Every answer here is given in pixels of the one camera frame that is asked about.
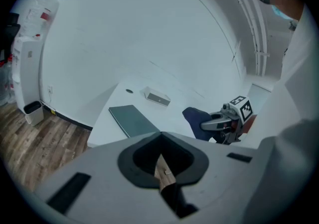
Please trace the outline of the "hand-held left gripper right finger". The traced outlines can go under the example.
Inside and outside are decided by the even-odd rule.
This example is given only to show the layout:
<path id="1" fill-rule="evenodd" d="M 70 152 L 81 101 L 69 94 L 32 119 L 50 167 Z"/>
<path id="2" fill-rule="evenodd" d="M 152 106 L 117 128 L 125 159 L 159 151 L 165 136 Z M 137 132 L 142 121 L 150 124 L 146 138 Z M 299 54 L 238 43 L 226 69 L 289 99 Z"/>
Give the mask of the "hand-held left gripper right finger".
<path id="1" fill-rule="evenodd" d="M 161 133 L 187 147 L 194 147 L 209 160 L 204 174 L 194 184 L 181 187 L 187 203 L 197 207 L 197 211 L 182 219 L 175 218 L 172 224 L 243 224 L 253 193 L 257 188 L 254 160 L 245 162 L 231 156 L 254 158 L 257 150 L 234 145 L 222 145 L 176 133 Z"/>

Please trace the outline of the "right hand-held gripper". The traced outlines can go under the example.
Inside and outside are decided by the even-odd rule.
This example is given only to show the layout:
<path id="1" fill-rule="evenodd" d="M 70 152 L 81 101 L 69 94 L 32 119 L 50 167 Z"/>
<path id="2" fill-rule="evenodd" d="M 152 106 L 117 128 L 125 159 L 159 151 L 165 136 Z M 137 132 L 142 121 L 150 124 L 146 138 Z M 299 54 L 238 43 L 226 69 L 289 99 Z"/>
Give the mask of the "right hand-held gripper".
<path id="1" fill-rule="evenodd" d="M 201 123 L 202 130 L 216 131 L 213 136 L 216 143 L 229 145 L 240 142 L 239 137 L 244 133 L 244 124 L 253 116 L 250 99 L 237 96 L 223 104 L 219 112 L 210 113 L 213 120 Z"/>

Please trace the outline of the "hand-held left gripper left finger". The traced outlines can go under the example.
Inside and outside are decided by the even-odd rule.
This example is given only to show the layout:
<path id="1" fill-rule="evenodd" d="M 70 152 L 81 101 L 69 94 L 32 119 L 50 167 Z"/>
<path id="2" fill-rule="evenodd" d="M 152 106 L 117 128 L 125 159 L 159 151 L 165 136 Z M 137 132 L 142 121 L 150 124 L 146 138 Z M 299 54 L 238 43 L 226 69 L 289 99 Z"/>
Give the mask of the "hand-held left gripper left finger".
<path id="1" fill-rule="evenodd" d="M 66 217 L 81 224 L 170 224 L 179 218 L 157 189 L 143 189 L 130 183 L 120 172 L 119 154 L 144 139 L 144 135 L 123 139 L 86 150 L 48 176 L 35 189 L 44 202 L 75 173 L 91 178 Z"/>

